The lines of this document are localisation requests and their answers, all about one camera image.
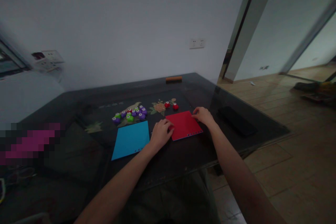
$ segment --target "black phone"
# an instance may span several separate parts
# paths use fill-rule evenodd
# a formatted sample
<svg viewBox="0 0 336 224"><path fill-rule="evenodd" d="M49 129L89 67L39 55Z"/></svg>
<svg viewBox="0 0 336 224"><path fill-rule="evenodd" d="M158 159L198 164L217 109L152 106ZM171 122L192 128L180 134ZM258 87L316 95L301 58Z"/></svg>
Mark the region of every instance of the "black phone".
<svg viewBox="0 0 336 224"><path fill-rule="evenodd" d="M256 127L229 106L218 109L218 112L221 118L244 137L251 136L258 131Z"/></svg>

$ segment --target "glass tabletop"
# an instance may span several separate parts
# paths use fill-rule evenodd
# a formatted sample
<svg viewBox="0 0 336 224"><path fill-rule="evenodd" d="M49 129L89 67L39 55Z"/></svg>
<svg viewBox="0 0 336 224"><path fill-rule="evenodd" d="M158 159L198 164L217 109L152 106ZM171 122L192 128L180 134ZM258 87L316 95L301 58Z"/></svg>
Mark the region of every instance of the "glass tabletop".
<svg viewBox="0 0 336 224"><path fill-rule="evenodd" d="M182 82L166 84L165 78L144 80L94 89L72 91L57 97L22 121L25 123L61 123L61 137L48 151L38 154L31 165L34 175L8 185L0 218L11 223L40 212L48 212L53 223L74 219L94 195L136 154L112 161L118 127L112 123L115 113L138 103L150 111L149 132L156 121L166 115L193 111L197 106L208 108L215 121L240 153L251 152L264 143L285 136L289 130L254 109L229 92L196 73L182 75ZM178 111L164 110L161 101L179 105ZM230 106L258 132L247 138L239 135L217 114L221 107ZM101 131L85 131L95 122ZM148 164L136 190L206 168L217 163L211 136L200 124L201 134L178 141L169 141ZM8 178L22 167L9 170L1 167Z"/></svg>

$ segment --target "left hand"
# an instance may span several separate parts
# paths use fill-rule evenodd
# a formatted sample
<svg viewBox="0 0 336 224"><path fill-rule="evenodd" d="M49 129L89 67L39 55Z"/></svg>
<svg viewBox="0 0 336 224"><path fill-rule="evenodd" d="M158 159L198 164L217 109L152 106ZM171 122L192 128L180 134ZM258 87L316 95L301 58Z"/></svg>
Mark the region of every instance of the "left hand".
<svg viewBox="0 0 336 224"><path fill-rule="evenodd" d="M168 128L174 126L169 120L163 119L154 126L152 137L148 145L151 145L155 152L158 152L172 136L174 129L168 132Z"/></svg>

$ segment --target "electrical socket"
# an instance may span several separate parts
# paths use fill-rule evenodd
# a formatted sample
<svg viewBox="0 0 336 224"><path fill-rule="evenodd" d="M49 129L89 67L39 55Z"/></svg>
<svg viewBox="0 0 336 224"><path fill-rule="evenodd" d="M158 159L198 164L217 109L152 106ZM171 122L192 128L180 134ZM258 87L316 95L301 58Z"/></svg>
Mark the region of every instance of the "electrical socket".
<svg viewBox="0 0 336 224"><path fill-rule="evenodd" d="M42 51L43 55L47 57L51 62L62 63L64 59L56 50Z"/></svg>
<svg viewBox="0 0 336 224"><path fill-rule="evenodd" d="M50 61L47 58L43 58L43 59L36 61L35 66L37 66L39 69L44 70L46 72L50 72L58 67L56 66L54 62Z"/></svg>
<svg viewBox="0 0 336 224"><path fill-rule="evenodd" d="M189 49L196 48L196 39L192 38L189 42Z"/></svg>
<svg viewBox="0 0 336 224"><path fill-rule="evenodd" d="M260 67L259 68L259 70L266 70L266 69L268 69L270 66L262 66L262 67Z"/></svg>
<svg viewBox="0 0 336 224"><path fill-rule="evenodd" d="M189 43L189 49L196 49L196 48L204 48L205 47L205 39L199 38L199 39L190 39Z"/></svg>

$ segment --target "baseboard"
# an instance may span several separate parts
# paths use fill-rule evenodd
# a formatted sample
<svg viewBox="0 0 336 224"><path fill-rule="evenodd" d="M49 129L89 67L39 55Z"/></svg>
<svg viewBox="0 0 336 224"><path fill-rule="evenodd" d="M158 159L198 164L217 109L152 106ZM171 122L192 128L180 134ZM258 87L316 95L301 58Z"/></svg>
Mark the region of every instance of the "baseboard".
<svg viewBox="0 0 336 224"><path fill-rule="evenodd" d="M271 76L276 76L276 75L282 75L283 73L272 73L272 74L269 74L269 75L262 75L262 76L258 76L258 77L253 77L253 78L249 78L249 79L243 79L243 80L235 80L234 82L235 83L238 83L238 82L245 82L245 81L253 81L255 79L259 79L259 78L264 78L264 77L271 77Z"/></svg>
<svg viewBox="0 0 336 224"><path fill-rule="evenodd" d="M225 80L225 81L230 82L230 83L233 84L233 80L231 80L231 79L229 79L229 78L224 77L223 80Z"/></svg>
<svg viewBox="0 0 336 224"><path fill-rule="evenodd" d="M316 66L308 66L308 67L306 67L306 68L299 68L299 69L295 69L295 70L289 70L288 71L288 73L289 72L293 72L293 71L300 71L300 70L306 70L306 69L310 69L310 68L316 68L316 67L324 67L324 66L326 66L327 64L322 64L322 65L316 65Z"/></svg>

